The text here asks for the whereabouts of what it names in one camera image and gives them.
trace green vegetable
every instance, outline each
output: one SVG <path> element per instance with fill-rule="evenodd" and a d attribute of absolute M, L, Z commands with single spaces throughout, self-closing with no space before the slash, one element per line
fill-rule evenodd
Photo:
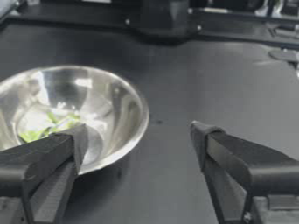
<path fill-rule="evenodd" d="M 42 137 L 46 137 L 49 134 L 54 132 L 60 132 L 62 130 L 70 129 L 74 127 L 80 122 L 80 116 L 69 113 L 65 117 L 61 119 L 57 118 L 57 116 L 49 112 L 46 114 L 48 120 L 50 122 L 50 126 L 41 130 L 27 130 L 23 133 L 18 134 L 19 138 L 26 142 L 35 141 L 41 139 Z"/>

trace black tabletop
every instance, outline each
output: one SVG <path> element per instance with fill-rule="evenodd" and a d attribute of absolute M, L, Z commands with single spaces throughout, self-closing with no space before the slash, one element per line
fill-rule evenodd
<path fill-rule="evenodd" d="M 200 41 L 153 45 L 126 35 L 38 25 L 3 28 L 1 80 L 34 67 L 98 67 L 134 83 L 150 109 L 134 150 L 77 180 L 65 224 L 217 223 L 192 150 L 192 120 L 299 156 L 299 80 L 269 50 Z"/>

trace bowl rim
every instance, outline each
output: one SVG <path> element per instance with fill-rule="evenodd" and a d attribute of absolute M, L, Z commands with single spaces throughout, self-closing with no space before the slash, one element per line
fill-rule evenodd
<path fill-rule="evenodd" d="M 136 147 L 137 143 L 140 142 L 140 140 L 145 134 L 145 130 L 148 127 L 149 108 L 148 108 L 148 104 L 146 104 L 144 95 L 136 88 L 136 85 L 132 84 L 132 82 L 126 78 L 124 78 L 120 75 L 110 73 L 105 70 L 94 68 L 92 66 L 78 66 L 78 65 L 41 66 L 34 69 L 19 72 L 0 82 L 0 94 L 2 94 L 13 84 L 15 84 L 15 85 L 21 84 L 23 79 L 35 75 L 35 73 L 38 73 L 40 71 L 49 71 L 49 70 L 57 70 L 57 69 L 86 69 L 86 70 L 93 70 L 93 71 L 102 73 L 104 75 L 112 77 L 114 80 L 120 81 L 124 84 L 126 90 L 134 96 L 134 98 L 138 100 L 138 104 L 140 104 L 140 123 L 138 123 L 137 129 L 134 131 L 134 134 L 130 136 L 130 139 L 124 143 L 124 145 L 114 152 L 112 152 L 105 157 L 102 157 L 97 162 L 93 162 L 94 165 L 81 168 L 78 175 L 82 175 L 89 172 L 97 171 L 97 170 L 102 169 L 105 166 L 113 164 Z"/>

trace metal bowl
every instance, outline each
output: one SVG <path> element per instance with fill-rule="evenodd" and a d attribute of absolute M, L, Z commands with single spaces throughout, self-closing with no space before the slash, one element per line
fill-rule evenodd
<path fill-rule="evenodd" d="M 89 127 L 80 174 L 114 163 L 145 133 L 145 99 L 126 80 L 84 66 L 37 68 L 0 83 L 0 150 L 22 143 L 19 133 L 46 126 L 48 112 L 76 113 Z"/>

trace stainless steel bowl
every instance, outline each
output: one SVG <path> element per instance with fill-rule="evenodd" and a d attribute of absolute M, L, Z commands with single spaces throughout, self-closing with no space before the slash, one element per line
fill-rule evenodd
<path fill-rule="evenodd" d="M 80 174 L 116 162 L 145 133 L 145 99 L 126 80 L 84 66 L 37 68 L 0 83 L 0 150 L 22 143 L 19 133 L 48 125 L 48 112 L 76 113 L 89 126 Z"/>

